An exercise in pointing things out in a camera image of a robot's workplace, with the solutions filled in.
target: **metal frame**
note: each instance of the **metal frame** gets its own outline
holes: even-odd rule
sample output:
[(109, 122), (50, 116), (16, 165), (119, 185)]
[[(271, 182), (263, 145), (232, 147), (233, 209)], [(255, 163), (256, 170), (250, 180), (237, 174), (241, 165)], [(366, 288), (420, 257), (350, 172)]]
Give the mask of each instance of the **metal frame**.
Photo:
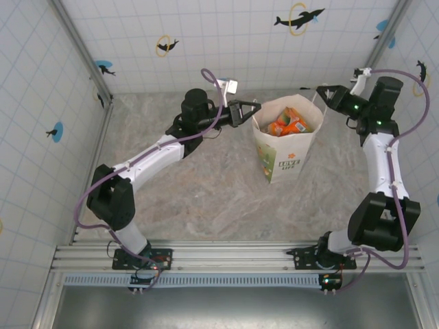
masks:
[[(174, 251), (172, 268), (167, 273), (326, 273), (322, 270), (295, 270), (293, 256), (285, 251), (294, 247), (308, 247), (314, 241), (305, 242), (220, 242), (220, 241), (163, 241), (151, 240), (155, 248), (171, 248)], [(71, 246), (59, 246), (52, 263), (53, 273), (115, 273), (112, 259), (106, 253), (108, 241), (78, 241)], [(108, 248), (110, 255), (116, 244)], [(393, 263), (401, 263), (403, 252), (381, 252)], [(359, 273), (366, 257), (357, 259)], [(417, 246), (410, 246), (410, 258), (405, 273), (424, 272), (424, 264)], [(368, 273), (394, 273), (395, 270), (372, 258)]]
[[(151, 241), (151, 243), (154, 247), (168, 247), (174, 250), (172, 268), (163, 274), (162, 285), (159, 283), (157, 288), (236, 286), (316, 288), (313, 286), (315, 276), (326, 273), (320, 270), (297, 271), (294, 269), (293, 257), (285, 253), (292, 247), (312, 245), (311, 241), (299, 243)], [(105, 240), (88, 240), (57, 248), (47, 289), (40, 303), (33, 329), (52, 328), (56, 310), (62, 299), (63, 286), (131, 287), (129, 278), (134, 271), (112, 270), (112, 259), (106, 253), (107, 244), (108, 241)], [(110, 245), (110, 255), (116, 248), (116, 245)], [(394, 263), (400, 263), (403, 258), (402, 252), (380, 254)], [(358, 258), (358, 268), (346, 270), (346, 273), (359, 273), (364, 264), (365, 259)], [(142, 271), (142, 275), (149, 277), (152, 272)], [(429, 307), (425, 282), (422, 280), (426, 275), (425, 267), (416, 245), (410, 246), (410, 260), (404, 270), (391, 270), (374, 258), (368, 269), (368, 273), (401, 272), (407, 275), (420, 328), (437, 328), (434, 314)]]
[(381, 59), (385, 49), (394, 37), (396, 29), (401, 23), (405, 13), (407, 12), (412, 2), (413, 0), (398, 0), (396, 2), (395, 8), (393, 9), (390, 18), (388, 19), (388, 23), (383, 33), (381, 33), (377, 45), (372, 50), (372, 53), (370, 53), (364, 67), (375, 68), (375, 66), (378, 64), (378, 61)]
[[(91, 74), (91, 78), (96, 83), (99, 94), (110, 104), (110, 91), (105, 84), (102, 75), (94, 64), (94, 61), (88, 52), (85, 44), (82, 42), (77, 29), (72, 23), (61, 0), (48, 0), (54, 12), (58, 15), (61, 25), (64, 27), (67, 35), (71, 39), (73, 46), (78, 51), (84, 65)], [(401, 19), (406, 13), (412, 0), (401, 0), (395, 6), (395, 9), (389, 18), (388, 25), (381, 34), (381, 37), (370, 54), (365, 67), (374, 67), (391, 38)], [(84, 190), (91, 183), (93, 169), (97, 165), (105, 134), (112, 112), (112, 106), (108, 107), (102, 126), (101, 133), (95, 146), (95, 157), (91, 162), (88, 173), (87, 183)], [(45, 290), (40, 301), (36, 314), (33, 329), (52, 328), (58, 305), (62, 299), (62, 289), (64, 285), (70, 285), (75, 282), (76, 285), (96, 285), (100, 284), (119, 287), (127, 284), (127, 278), (133, 271), (113, 271), (111, 269), (112, 260), (107, 257), (106, 246), (108, 241), (74, 241), (75, 227), (72, 226), (72, 239), (70, 245), (60, 246), (57, 248), (51, 273), (48, 276)], [(163, 274), (166, 277), (193, 278), (199, 277), (242, 277), (252, 278), (263, 276), (264, 278), (299, 278), (302, 276), (312, 278), (324, 271), (296, 271), (291, 256), (285, 254), (286, 249), (293, 247), (305, 247), (313, 245), (315, 242), (201, 242), (201, 241), (152, 241), (154, 247), (170, 247), (174, 250), (174, 262), (171, 271)], [(110, 246), (110, 251), (115, 249), (114, 245)], [(402, 260), (402, 252), (381, 253), (394, 263)], [(350, 270), (346, 273), (359, 273), (365, 259), (357, 260), (358, 269)], [(437, 328), (438, 315), (432, 312), (429, 306), (431, 295), (426, 294), (425, 287), (425, 268), (422, 258), (415, 245), (410, 246), (409, 265), (402, 270), (407, 275), (407, 282), (412, 291), (414, 306), (418, 311), (419, 324), (423, 328)], [(376, 259), (372, 259), (368, 273), (395, 273), (394, 270), (387, 268)]]
[(87, 68), (87, 71), (91, 75), (91, 79), (96, 84), (96, 88), (99, 91), (102, 99), (107, 103), (111, 103), (111, 94), (108, 89), (104, 79), (102, 78), (102, 74), (99, 72), (93, 58), (84, 42), (81, 39), (80, 34), (78, 33), (75, 25), (70, 19), (69, 14), (66, 11), (66, 8), (62, 4), (61, 0), (47, 0), (51, 8), (54, 10), (61, 26), (64, 28), (64, 31), (67, 33), (71, 43), (73, 44), (73, 48), (78, 51), (78, 54), (81, 58), (82, 63)]

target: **metal pole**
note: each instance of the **metal pole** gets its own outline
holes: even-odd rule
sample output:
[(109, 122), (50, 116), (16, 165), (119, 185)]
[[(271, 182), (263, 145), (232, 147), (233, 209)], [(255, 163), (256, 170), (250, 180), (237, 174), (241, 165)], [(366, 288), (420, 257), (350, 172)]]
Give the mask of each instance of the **metal pole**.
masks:
[(70, 19), (69, 14), (67, 13), (64, 5), (61, 3), (61, 0), (48, 0), (49, 5), (54, 10), (58, 20), (60, 21), (61, 26), (64, 28), (65, 32), (70, 38), (70, 41), (73, 44), (73, 47), (78, 51), (79, 56), (87, 71), (90, 73), (91, 79), (94, 81), (97, 91), (102, 99), (106, 102), (106, 104), (111, 103), (110, 90), (108, 89), (104, 79), (102, 78), (102, 74), (99, 72), (93, 58), (84, 42), (81, 39), (75, 25)]
[[(93, 179), (93, 174), (95, 173), (95, 169), (99, 164), (98, 161), (99, 161), (99, 157), (101, 156), (102, 145), (104, 144), (105, 135), (107, 133), (108, 125), (110, 124), (110, 118), (111, 118), (111, 113), (112, 113), (113, 108), (114, 108), (114, 104), (112, 103), (112, 104), (110, 104), (107, 111), (105, 112), (101, 126), (99, 127), (100, 133), (99, 133), (99, 136), (96, 140), (96, 144), (94, 147), (93, 159), (91, 160), (90, 167), (88, 168), (87, 179), (85, 180), (84, 186), (82, 187), (83, 193), (91, 185), (91, 181)], [(81, 207), (80, 218), (82, 218), (84, 211), (85, 211), (85, 202), (82, 204), (82, 207)], [(69, 227), (69, 231), (68, 231), (70, 234), (69, 244), (72, 244), (74, 242), (76, 230), (77, 230), (76, 224), (72, 220), (71, 227)]]
[(395, 31), (399, 26), (399, 23), (403, 19), (407, 9), (412, 4), (413, 0), (398, 0), (395, 8), (393, 9), (393, 13), (390, 15), (388, 19), (387, 26), (385, 27), (383, 33), (379, 36), (378, 43), (375, 48), (372, 50), (372, 53), (369, 55), (366, 64), (363, 67), (372, 67), (378, 64), (378, 61), (381, 59), (385, 48), (389, 45), (390, 41), (395, 35)]

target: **metal bar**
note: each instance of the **metal bar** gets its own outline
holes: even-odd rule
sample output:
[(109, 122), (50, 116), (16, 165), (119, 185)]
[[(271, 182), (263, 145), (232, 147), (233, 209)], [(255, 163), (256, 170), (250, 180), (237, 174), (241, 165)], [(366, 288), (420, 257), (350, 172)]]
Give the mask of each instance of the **metal bar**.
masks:
[[(95, 168), (97, 167), (99, 157), (101, 156), (102, 145), (104, 144), (105, 135), (107, 133), (108, 125), (110, 124), (110, 118), (111, 118), (113, 108), (114, 108), (114, 104), (111, 103), (110, 107), (105, 112), (104, 119), (102, 120), (101, 125), (99, 127), (99, 131), (100, 131), (99, 137), (97, 138), (95, 146), (93, 148), (94, 149), (94, 152), (93, 152), (94, 156), (93, 156), (93, 159), (91, 160), (90, 167), (88, 168), (87, 179), (85, 180), (84, 186), (82, 187), (82, 191), (84, 191), (84, 192), (91, 185), (91, 181), (93, 179), (93, 174), (95, 172)], [(84, 211), (85, 211), (85, 202), (82, 204), (82, 207), (81, 207), (80, 218), (82, 218)], [(71, 226), (70, 226), (69, 231), (68, 231), (68, 232), (70, 232), (70, 241), (68, 243), (72, 244), (74, 239), (75, 239), (77, 227), (76, 227), (76, 223), (74, 222), (74, 220), (73, 219), (70, 219), (70, 220), (71, 220)]]
[(407, 280), (412, 292), (413, 302), (418, 313), (418, 320), (422, 329), (438, 328), (432, 314), (430, 303), (425, 292), (425, 285), (419, 273), (408, 273)]
[(64, 274), (50, 273), (32, 329), (51, 329), (61, 300)]
[(395, 8), (388, 19), (387, 26), (385, 27), (383, 33), (381, 33), (379, 36), (378, 43), (372, 50), (372, 53), (370, 53), (364, 67), (375, 68), (375, 66), (378, 64), (378, 61), (381, 59), (385, 48), (389, 45), (390, 41), (394, 37), (399, 23), (403, 19), (412, 2), (413, 0), (398, 0), (396, 2)]
[[(104, 241), (94, 245), (63, 246), (57, 249), (52, 271), (63, 273), (100, 272), (118, 273), (113, 271), (112, 259), (107, 255), (107, 243)], [(186, 242), (186, 241), (155, 241), (154, 247), (172, 248), (172, 268), (167, 273), (326, 273), (322, 270), (296, 271), (293, 256), (285, 250), (292, 247), (304, 247), (312, 243), (258, 243), (258, 242)], [(116, 245), (108, 251), (112, 253)], [(403, 252), (383, 252), (382, 256), (397, 264), (403, 259)], [(357, 273), (366, 263), (366, 257), (357, 259), (357, 270), (346, 273)], [(380, 260), (373, 258), (368, 272), (389, 273), (394, 270)], [(405, 272), (424, 272), (423, 260), (417, 246), (410, 246), (410, 258)]]
[(48, 2), (54, 10), (56, 16), (58, 17), (61, 26), (64, 28), (65, 32), (69, 36), (73, 47), (78, 51), (82, 63), (87, 68), (87, 71), (90, 73), (91, 79), (96, 84), (96, 88), (99, 91), (100, 96), (104, 101), (106, 101), (107, 104), (110, 104), (110, 90), (108, 89), (104, 79), (102, 78), (102, 74), (96, 67), (93, 58), (88, 52), (86, 45), (82, 41), (80, 34), (78, 33), (75, 25), (71, 21), (70, 16), (67, 13), (61, 0), (48, 0)]

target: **yellow ring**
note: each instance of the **yellow ring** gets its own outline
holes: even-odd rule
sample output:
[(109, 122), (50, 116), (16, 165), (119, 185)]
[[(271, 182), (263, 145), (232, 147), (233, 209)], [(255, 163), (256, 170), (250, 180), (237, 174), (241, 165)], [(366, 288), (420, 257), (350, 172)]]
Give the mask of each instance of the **yellow ring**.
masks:
[(289, 16), (288, 16), (288, 27), (289, 27), (289, 32), (290, 32), (290, 34), (292, 35), (292, 36), (301, 36), (302, 34), (304, 34), (306, 31), (307, 31), (307, 28), (308, 28), (308, 23), (305, 25), (305, 29), (303, 30), (303, 31), (301, 31), (301, 33), (298, 33), (298, 34), (295, 34), (294, 33), (294, 31), (291, 29), (291, 14), (293, 13), (293, 10), (294, 10), (294, 8), (295, 7), (297, 7), (297, 6), (302, 6), (303, 7), (303, 9), (307, 9), (307, 6), (305, 6), (303, 3), (301, 3), (301, 2), (298, 2), (298, 3), (295, 3), (292, 7), (291, 7), (291, 9), (289, 10)]
[(96, 89), (96, 86), (93, 86), (93, 89), (92, 89), (92, 91), (91, 91), (91, 94), (92, 94), (93, 99), (94, 99), (95, 101), (99, 101), (99, 99), (98, 99), (97, 97), (95, 97), (95, 89)]
[[(161, 55), (158, 53), (158, 44), (160, 43), (161, 40), (163, 40), (164, 38), (167, 39), (167, 48), (166, 48), (166, 52)], [(171, 37), (168, 36), (167, 34), (165, 34), (164, 36), (161, 36), (160, 39), (158, 39), (157, 41), (157, 45), (156, 45), (156, 54), (158, 57), (165, 57), (167, 55), (167, 53), (169, 52), (169, 47), (171, 46)]]
[[(431, 77), (430, 77), (430, 74), (426, 73), (426, 74), (425, 74), (425, 77), (427, 78), (427, 83), (425, 84), (425, 86), (426, 86), (427, 88), (429, 88), (429, 87), (430, 87), (430, 84), (431, 84)], [(424, 95), (424, 92), (422, 91), (422, 92), (420, 92), (420, 93), (417, 93), (417, 92), (416, 92), (416, 86), (418, 86), (418, 84), (417, 84), (416, 82), (414, 82), (414, 83), (413, 83), (413, 95), (415, 95), (415, 97), (421, 97), (422, 95)]]

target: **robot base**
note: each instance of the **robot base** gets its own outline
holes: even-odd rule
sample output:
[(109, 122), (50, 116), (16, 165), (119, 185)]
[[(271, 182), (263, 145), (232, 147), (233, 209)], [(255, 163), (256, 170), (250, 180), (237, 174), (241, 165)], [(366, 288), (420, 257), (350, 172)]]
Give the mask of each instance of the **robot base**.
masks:
[(332, 269), (356, 269), (355, 259), (345, 257), (328, 250), (328, 240), (330, 232), (318, 239), (317, 245), (306, 248), (295, 248), (287, 252), (294, 256), (294, 266), (296, 269), (322, 269), (325, 271)]
[[(146, 247), (141, 253), (141, 256), (148, 257), (155, 261), (161, 270), (171, 269), (172, 264), (172, 249), (150, 249)], [(112, 261), (112, 269), (155, 269), (155, 264), (142, 264), (142, 260), (132, 257), (122, 249), (116, 249)]]

